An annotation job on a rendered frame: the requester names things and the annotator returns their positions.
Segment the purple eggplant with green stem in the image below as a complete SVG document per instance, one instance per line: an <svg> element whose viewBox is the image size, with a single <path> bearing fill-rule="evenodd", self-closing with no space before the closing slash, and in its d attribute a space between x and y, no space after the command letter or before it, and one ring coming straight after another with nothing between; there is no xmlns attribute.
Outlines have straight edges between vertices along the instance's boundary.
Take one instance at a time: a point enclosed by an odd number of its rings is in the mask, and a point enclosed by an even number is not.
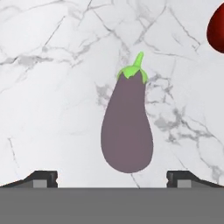
<svg viewBox="0 0 224 224"><path fill-rule="evenodd" d="M131 66L117 75L101 126L101 150L107 163L119 172L139 172L153 154L153 137L145 109L148 76L141 68L140 52Z"/></svg>

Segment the red tomato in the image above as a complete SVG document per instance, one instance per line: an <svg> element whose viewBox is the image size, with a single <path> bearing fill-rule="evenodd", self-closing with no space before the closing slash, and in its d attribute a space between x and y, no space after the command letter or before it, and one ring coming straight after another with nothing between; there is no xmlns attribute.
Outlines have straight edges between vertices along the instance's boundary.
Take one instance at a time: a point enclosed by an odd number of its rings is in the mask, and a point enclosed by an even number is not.
<svg viewBox="0 0 224 224"><path fill-rule="evenodd" d="M212 15L206 31L209 45L219 53L224 53L224 3Z"/></svg>

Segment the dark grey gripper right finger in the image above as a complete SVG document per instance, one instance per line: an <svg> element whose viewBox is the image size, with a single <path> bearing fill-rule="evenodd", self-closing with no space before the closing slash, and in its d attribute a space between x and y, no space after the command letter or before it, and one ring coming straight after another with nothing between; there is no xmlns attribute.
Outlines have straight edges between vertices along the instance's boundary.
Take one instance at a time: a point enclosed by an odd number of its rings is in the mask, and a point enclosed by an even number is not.
<svg viewBox="0 0 224 224"><path fill-rule="evenodd" d="M166 178L168 188L222 188L222 185L200 179L190 171L168 171Z"/></svg>

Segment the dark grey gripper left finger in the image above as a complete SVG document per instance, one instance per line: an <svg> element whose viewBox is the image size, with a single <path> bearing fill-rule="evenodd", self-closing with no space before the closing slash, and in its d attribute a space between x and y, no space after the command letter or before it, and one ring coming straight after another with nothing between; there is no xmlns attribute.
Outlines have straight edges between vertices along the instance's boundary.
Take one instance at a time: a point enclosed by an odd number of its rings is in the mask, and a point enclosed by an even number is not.
<svg viewBox="0 0 224 224"><path fill-rule="evenodd" d="M57 171L34 171L24 179L3 185L4 188L57 188Z"/></svg>

